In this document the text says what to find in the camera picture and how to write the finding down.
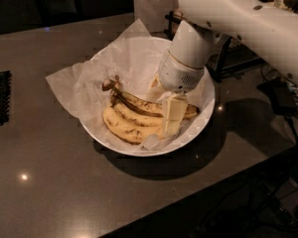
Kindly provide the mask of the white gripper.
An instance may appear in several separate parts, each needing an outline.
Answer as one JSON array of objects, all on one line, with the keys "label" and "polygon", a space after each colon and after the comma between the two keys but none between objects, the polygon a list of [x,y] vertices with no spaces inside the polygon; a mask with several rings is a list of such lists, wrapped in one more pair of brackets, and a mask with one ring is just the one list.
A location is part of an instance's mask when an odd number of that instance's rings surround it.
[{"label": "white gripper", "polygon": [[[177,61],[169,50],[163,53],[155,75],[146,94],[148,101],[155,102],[166,91],[190,92],[194,90],[202,79],[205,70],[194,69]],[[174,93],[163,100],[163,136],[174,137],[180,129],[181,122],[188,107],[185,94]]]}]

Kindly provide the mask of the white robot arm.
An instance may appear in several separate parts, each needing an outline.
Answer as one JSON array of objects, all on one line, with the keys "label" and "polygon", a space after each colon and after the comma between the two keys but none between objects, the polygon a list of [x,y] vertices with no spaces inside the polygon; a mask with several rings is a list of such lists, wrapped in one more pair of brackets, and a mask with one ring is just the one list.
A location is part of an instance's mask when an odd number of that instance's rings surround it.
[{"label": "white robot arm", "polygon": [[172,95],[163,101],[162,133],[178,134],[204,67],[224,37],[239,40],[298,85],[298,14],[259,0],[178,0],[184,19],[162,55],[158,82]]}]

